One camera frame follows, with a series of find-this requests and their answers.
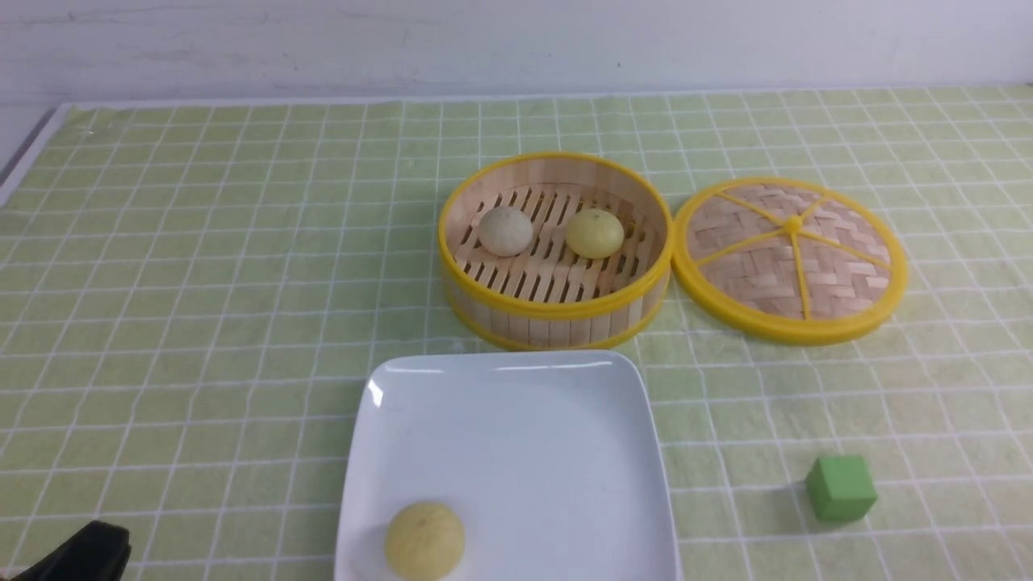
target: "yellow bun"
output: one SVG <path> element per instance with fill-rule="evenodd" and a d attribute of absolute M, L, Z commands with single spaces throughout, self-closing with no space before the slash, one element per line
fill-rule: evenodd
<path fill-rule="evenodd" d="M 463 557 L 466 532 L 440 502 L 416 502 L 392 519 L 384 542 L 387 564 L 405 581 L 438 581 Z"/>
<path fill-rule="evenodd" d="M 605 210 L 582 210 L 567 224 L 566 242 L 578 256 L 605 258 L 624 244 L 624 226 L 617 216 Z"/>

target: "yellow plastic spoke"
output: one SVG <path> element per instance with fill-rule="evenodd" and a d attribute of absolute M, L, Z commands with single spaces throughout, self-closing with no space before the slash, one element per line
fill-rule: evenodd
<path fill-rule="evenodd" d="M 813 214 L 814 211 L 818 209 L 818 206 L 821 206 L 821 204 L 826 200 L 828 200 L 828 194 L 822 194 L 821 197 L 815 200 L 810 206 L 808 206 L 807 210 L 804 210 L 804 213 L 800 215 L 800 218 L 802 220 L 806 220 L 807 217 Z"/>
<path fill-rule="evenodd" d="M 792 244 L 792 261 L 796 263 L 796 282 L 800 284 L 800 303 L 804 307 L 804 320 L 811 319 L 811 294 L 808 293 L 807 275 L 804 274 L 804 257 L 800 254 L 800 241 L 795 234 L 789 235 Z"/>
<path fill-rule="evenodd" d="M 763 208 L 761 208 L 759 206 L 754 206 L 753 204 L 750 204 L 749 202 L 746 202 L 745 200 L 739 200 L 738 197 L 732 197 L 732 196 L 728 195 L 727 193 L 725 193 L 723 191 L 717 192 L 716 195 L 718 197 L 723 197 L 723 198 L 727 200 L 728 202 L 731 202 L 732 204 L 739 204 L 740 206 L 742 206 L 744 208 L 749 208 L 750 210 L 753 210 L 757 214 L 760 214 L 761 216 L 763 216 L 763 217 L 768 218 L 769 220 L 771 220 L 771 222 L 773 224 L 777 225 L 777 226 L 782 225 L 782 220 L 776 218 L 774 214 L 772 214 L 771 212 L 769 212 L 768 210 L 764 210 Z"/>
<path fill-rule="evenodd" d="M 710 263 L 711 261 L 716 261 L 716 259 L 720 258 L 721 256 L 724 256 L 725 254 L 730 254 L 732 252 L 738 252 L 739 250 L 741 250 L 741 249 L 749 246 L 750 244 L 754 244 L 756 242 L 760 242 L 761 240 L 768 240 L 769 238 L 775 238 L 776 236 L 778 236 L 780 234 L 782 234 L 782 231 L 780 231 L 780 230 L 774 230 L 774 231 L 769 232 L 769 233 L 758 234 L 757 236 L 754 236 L 754 237 L 751 237 L 751 238 L 747 238 L 746 240 L 741 240 L 741 241 L 739 241 L 739 242 L 737 242 L 734 244 L 731 244 L 729 246 L 725 246 L 724 248 L 718 250 L 717 252 L 714 252 L 713 254 L 711 254 L 709 256 L 705 256 L 702 258 L 699 258 L 698 261 L 696 261 L 696 267 L 701 267 L 701 266 L 706 265 L 707 263 Z"/>
<path fill-rule="evenodd" d="M 801 234 L 801 236 L 806 236 L 807 238 L 810 238 L 811 240 L 817 240 L 818 242 L 823 242 L 823 243 L 825 243 L 825 244 L 827 244 L 827 245 L 829 245 L 829 246 L 832 246 L 834 248 L 839 248 L 840 250 L 842 250 L 844 252 L 847 252 L 849 254 L 853 254 L 854 256 L 857 256 L 858 258 L 860 258 L 863 261 L 868 261 L 869 263 L 872 263 L 873 265 L 875 265 L 877 267 L 884 268 L 884 269 L 886 269 L 889 272 L 893 272 L 893 270 L 894 270 L 894 269 L 891 269 L 889 267 L 889 265 L 887 265 L 886 263 L 880 261 L 879 258 L 876 258 L 875 256 L 872 256 L 871 254 L 866 254 L 865 252 L 862 252 L 860 250 L 854 250 L 853 248 L 850 248 L 849 246 L 840 244 L 839 242 L 836 242 L 835 240 L 831 240 L 828 238 L 825 238 L 823 236 L 814 234 L 813 232 L 808 232 L 806 230 L 805 231 L 801 231 L 800 234 Z"/>

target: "black object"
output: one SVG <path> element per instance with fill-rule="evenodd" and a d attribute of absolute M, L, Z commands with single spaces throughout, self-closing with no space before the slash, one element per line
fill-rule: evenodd
<path fill-rule="evenodd" d="M 131 551 L 128 530 L 95 520 L 10 581 L 119 581 Z"/>

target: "woven bamboo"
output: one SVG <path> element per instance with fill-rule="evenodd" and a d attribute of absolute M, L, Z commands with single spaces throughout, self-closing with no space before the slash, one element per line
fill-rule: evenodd
<path fill-rule="evenodd" d="M 506 258 L 484 250 L 477 234 L 480 218 L 503 205 L 534 225 L 531 245 Z M 614 255 L 592 261 L 566 247 L 565 226 L 586 208 L 605 209 L 624 224 Z M 505 160 L 460 186 L 445 206 L 445 289 L 461 319 L 503 346 L 606 346 L 633 335 L 659 306 L 670 274 L 669 232 L 662 200 L 628 170 L 574 154 Z"/>
<path fill-rule="evenodd" d="M 715 316 L 797 343 L 846 340 L 891 314 L 905 258 L 875 216 L 791 180 L 738 180 L 701 192 L 678 220 L 679 275 Z"/>

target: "yellow rim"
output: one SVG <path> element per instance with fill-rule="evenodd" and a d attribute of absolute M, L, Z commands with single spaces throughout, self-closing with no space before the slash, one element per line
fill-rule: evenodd
<path fill-rule="evenodd" d="M 470 185 L 475 181 L 498 170 L 499 167 L 503 167 L 510 163 L 527 161 L 529 159 L 542 159 L 550 157 L 563 157 L 592 161 L 605 165 L 612 170 L 622 172 L 635 180 L 638 185 L 646 188 L 646 191 L 648 191 L 650 195 L 653 196 L 653 200 L 660 205 L 660 208 L 663 211 L 663 218 L 668 236 L 667 240 L 663 243 L 663 249 L 660 251 L 660 256 L 656 259 L 653 266 L 646 271 L 646 274 L 624 288 L 611 293 L 604 297 L 599 297 L 598 299 L 591 299 L 578 303 L 536 303 L 514 299 L 498 293 L 497 290 L 492 290 L 487 286 L 478 284 L 463 272 L 463 269 L 459 267 L 456 258 L 452 257 L 451 252 L 448 251 L 448 244 L 445 240 L 445 217 L 448 215 L 448 211 L 451 210 L 451 206 L 456 203 L 459 194 L 470 187 Z M 560 318 L 586 318 L 607 313 L 618 307 L 634 301 L 638 297 L 645 295 L 660 278 L 663 277 L 665 271 L 670 268 L 669 264 L 672 245 L 669 234 L 672 231 L 674 222 L 670 218 L 670 212 L 667 211 L 667 205 L 663 201 L 663 197 L 660 196 L 660 193 L 656 190 L 656 188 L 650 185 L 649 182 L 644 180 L 635 172 L 619 163 L 614 163 L 608 159 L 602 159 L 600 157 L 595 157 L 594 155 L 567 152 L 532 153 L 527 155 L 518 155 L 516 157 L 510 157 L 492 163 L 473 176 L 470 176 L 470 178 L 460 184 L 460 186 L 452 191 L 451 195 L 448 196 L 448 201 L 445 202 L 444 208 L 441 210 L 441 216 L 438 218 L 438 253 L 441 254 L 441 259 L 452 280 L 462 286 L 464 290 L 472 295 L 477 301 L 484 303 L 492 308 L 499 309 L 510 314 L 551 320 Z"/>
<path fill-rule="evenodd" d="M 507 338 L 502 337 L 500 335 L 496 335 L 495 333 L 492 333 L 491 331 L 489 331 L 489 330 L 484 329 L 483 327 L 477 325 L 476 323 L 474 323 L 474 320 L 472 318 L 466 316 L 466 313 L 464 313 L 463 311 L 461 311 L 456 306 L 456 302 L 452 300 L 451 293 L 449 293 L 447 288 L 445 289 L 445 299 L 448 301 L 448 306 L 451 307 L 452 312 L 456 313 L 456 317 L 459 318 L 460 323 L 462 323 L 463 325 L 465 325 L 467 327 L 467 329 L 469 329 L 470 331 L 473 331 L 474 335 L 477 335 L 481 339 L 488 341 L 489 343 L 492 343 L 493 345 L 495 345 L 495 346 L 497 346 L 499 348 L 506 349 L 506 350 L 511 350 L 511 351 L 540 351 L 540 350 L 565 350 L 565 349 L 608 349 L 608 348 L 613 348 L 613 347 L 616 347 L 617 345 L 619 345 L 619 344 L 621 344 L 621 343 L 623 343 L 625 341 L 629 341 L 632 337 L 634 337 L 635 335 L 637 335 L 639 331 L 641 331 L 650 323 L 652 323 L 653 318 L 656 316 L 656 313 L 660 312 L 660 307 L 663 306 L 663 301 L 662 300 L 657 301 L 656 305 L 653 307 L 653 310 L 651 310 L 648 313 L 646 313 L 646 316 L 644 316 L 641 318 L 641 320 L 639 320 L 635 325 L 633 325 L 630 328 L 628 328 L 627 331 L 624 331 L 622 333 L 619 333 L 617 335 L 614 335 L 613 337 L 608 337 L 608 338 L 603 339 L 601 341 L 596 341 L 594 343 L 587 343 L 585 345 L 574 345 L 574 346 L 570 346 L 570 347 L 537 347 L 537 346 L 529 345 L 527 343 L 521 343 L 521 342 L 518 342 L 518 341 L 513 341 L 512 339 L 507 339 Z"/>
<path fill-rule="evenodd" d="M 805 216 L 816 209 L 817 206 L 825 200 L 835 200 L 836 202 L 839 202 L 840 204 L 860 214 L 862 217 L 872 224 L 872 227 L 875 228 L 875 232 L 879 234 L 882 241 L 885 243 L 886 249 L 889 251 L 889 265 L 885 265 L 881 261 L 874 257 L 866 256 L 851 248 L 841 246 L 834 241 L 827 241 L 823 238 L 821 238 L 821 240 L 858 257 L 869 259 L 873 262 L 873 264 L 887 268 L 887 270 L 889 270 L 889 285 L 886 287 L 885 293 L 882 294 L 882 297 L 879 298 L 879 300 L 876 301 L 876 303 L 868 310 L 853 316 L 832 320 L 814 320 L 809 318 L 809 311 L 807 310 L 806 305 L 807 294 L 802 293 L 803 297 L 801 300 L 805 303 L 805 317 L 808 318 L 801 320 L 777 316 L 751 309 L 739 301 L 735 301 L 731 297 L 728 297 L 716 286 L 711 284 L 710 281 L 708 281 L 699 272 L 697 262 L 693 261 L 692 257 L 689 256 L 688 245 L 685 242 L 689 228 L 689 220 L 696 209 L 698 209 L 699 206 L 712 196 L 724 196 L 724 191 L 727 189 L 754 183 L 782 184 L 810 189 L 821 194 L 821 197 L 808 208 L 807 212 L 805 212 Z M 774 219 L 773 221 L 776 224 L 783 223 L 782 220 L 778 219 Z M 754 237 L 748 241 L 743 241 L 742 243 L 729 246 L 716 254 L 723 255 L 729 251 L 752 244 L 763 237 L 788 234 L 793 245 L 793 251 L 796 254 L 796 274 L 797 276 L 803 276 L 803 268 L 799 257 L 800 249 L 797 237 L 813 237 L 806 232 L 795 232 L 794 230 L 788 227 L 787 224 L 784 224 L 784 226 L 785 230 L 769 233 L 768 235 L 761 235 L 760 237 Z M 746 333 L 764 337 L 774 341 L 801 345 L 817 345 L 838 343 L 860 337 L 866 333 L 874 331 L 894 313 L 894 310 L 896 310 L 897 306 L 900 304 L 901 298 L 904 296 L 904 289 L 907 287 L 907 257 L 904 255 L 904 249 L 897 241 L 897 237 L 894 236 L 893 231 L 882 223 L 882 220 L 878 219 L 874 214 L 849 197 L 808 182 L 788 180 L 785 178 L 746 178 L 711 186 L 692 196 L 692 198 L 689 200 L 689 202 L 683 206 L 681 210 L 679 210 L 678 216 L 675 218 L 674 233 L 677 240 L 674 248 L 675 274 L 678 276 L 678 280 L 682 283 L 682 286 L 685 287 L 686 293 L 688 293 L 694 301 L 699 303 L 705 310 L 714 315 L 716 318 L 732 327 L 741 329 Z M 717 256 L 708 256 L 700 261 L 700 263 L 706 264 L 715 257 Z"/>

